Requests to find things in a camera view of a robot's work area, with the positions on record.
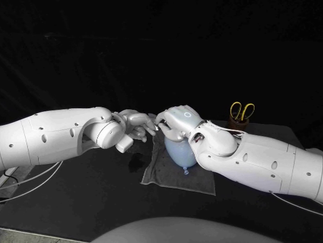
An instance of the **black curtain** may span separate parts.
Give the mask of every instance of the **black curtain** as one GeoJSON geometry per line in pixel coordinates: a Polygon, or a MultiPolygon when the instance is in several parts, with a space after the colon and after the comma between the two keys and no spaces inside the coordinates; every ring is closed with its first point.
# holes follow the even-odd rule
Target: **black curtain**
{"type": "Polygon", "coordinates": [[[289,126],[323,150],[323,1],[0,1],[0,125],[191,105],[289,126]]]}

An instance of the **yellow scissors handle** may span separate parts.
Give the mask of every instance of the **yellow scissors handle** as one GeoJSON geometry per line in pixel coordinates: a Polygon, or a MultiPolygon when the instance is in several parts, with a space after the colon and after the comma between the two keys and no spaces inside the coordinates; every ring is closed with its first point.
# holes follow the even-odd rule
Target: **yellow scissors handle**
{"type": "Polygon", "coordinates": [[[247,112],[247,108],[250,107],[253,105],[253,112],[252,112],[252,114],[246,117],[246,119],[249,119],[252,116],[253,116],[253,114],[254,114],[254,104],[247,104],[246,105],[246,107],[244,107],[244,111],[243,111],[243,114],[241,114],[241,120],[244,120],[244,115],[246,115],[246,112],[247,112]]]}
{"type": "Polygon", "coordinates": [[[230,112],[231,112],[231,116],[233,116],[233,118],[234,118],[236,120],[239,119],[240,111],[241,111],[241,103],[240,103],[240,102],[234,102],[234,103],[233,103],[233,106],[231,106],[231,111],[230,111],[230,112]],[[240,109],[239,109],[237,117],[233,116],[233,107],[234,107],[236,104],[240,104],[240,109]]]}

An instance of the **robotic hand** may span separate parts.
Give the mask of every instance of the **robotic hand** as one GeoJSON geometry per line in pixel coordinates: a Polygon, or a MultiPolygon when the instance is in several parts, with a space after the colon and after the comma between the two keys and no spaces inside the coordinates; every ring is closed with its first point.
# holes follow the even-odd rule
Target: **robotic hand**
{"type": "Polygon", "coordinates": [[[187,105],[172,107],[155,120],[175,142],[188,137],[204,169],[265,192],[308,197],[323,203],[323,156],[269,137],[205,122],[187,105]]]}
{"type": "Polygon", "coordinates": [[[51,110],[0,126],[0,171],[57,163],[93,148],[116,146],[125,153],[133,138],[156,135],[149,116],[136,110],[112,113],[103,107],[51,110]]]}

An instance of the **scissors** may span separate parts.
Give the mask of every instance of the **scissors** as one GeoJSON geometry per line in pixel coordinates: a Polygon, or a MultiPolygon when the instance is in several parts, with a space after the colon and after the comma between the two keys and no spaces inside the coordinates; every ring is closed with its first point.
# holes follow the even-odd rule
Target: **scissors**
{"type": "Polygon", "coordinates": [[[241,103],[240,103],[240,102],[234,102],[234,103],[233,103],[233,106],[231,106],[231,116],[233,116],[233,118],[234,118],[236,120],[239,120],[240,115],[241,115],[240,120],[244,120],[244,118],[249,119],[249,118],[253,116],[253,114],[254,114],[254,104],[253,104],[253,103],[249,103],[249,104],[246,105],[246,107],[244,107],[244,111],[243,111],[241,114],[240,114],[240,112],[241,112],[241,103]],[[240,105],[240,109],[239,109],[239,112],[237,112],[237,117],[234,117],[234,115],[233,115],[233,107],[234,107],[236,104],[240,105]],[[246,112],[247,112],[247,108],[249,108],[250,106],[253,106],[253,112],[252,112],[252,114],[250,114],[247,117],[244,117],[246,112]]]}

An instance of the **robot forearm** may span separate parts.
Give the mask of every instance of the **robot forearm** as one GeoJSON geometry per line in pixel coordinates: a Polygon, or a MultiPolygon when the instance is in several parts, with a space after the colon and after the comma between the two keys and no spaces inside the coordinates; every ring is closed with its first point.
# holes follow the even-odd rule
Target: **robot forearm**
{"type": "Polygon", "coordinates": [[[123,117],[103,107],[41,112],[0,126],[0,171],[56,163],[99,147],[116,145],[125,152],[133,144],[125,131],[123,117]]]}
{"type": "Polygon", "coordinates": [[[197,127],[190,144],[207,170],[257,190],[323,202],[322,155],[249,133],[243,133],[239,140],[213,123],[197,127]]]}

